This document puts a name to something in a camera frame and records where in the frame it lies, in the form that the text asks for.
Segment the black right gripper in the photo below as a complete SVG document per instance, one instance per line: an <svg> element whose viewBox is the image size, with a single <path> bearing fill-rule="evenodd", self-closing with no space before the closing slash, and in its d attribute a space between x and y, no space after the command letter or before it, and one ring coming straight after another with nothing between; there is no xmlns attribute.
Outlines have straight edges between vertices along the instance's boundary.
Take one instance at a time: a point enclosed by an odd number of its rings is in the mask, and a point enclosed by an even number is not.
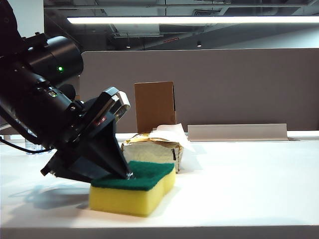
<svg viewBox="0 0 319 239"><path fill-rule="evenodd" d="M71 126L70 138L41 169L42 175L88 182L114 175L134 179L115 137L116 124L125 114L125 92L115 87L84 103Z"/></svg>

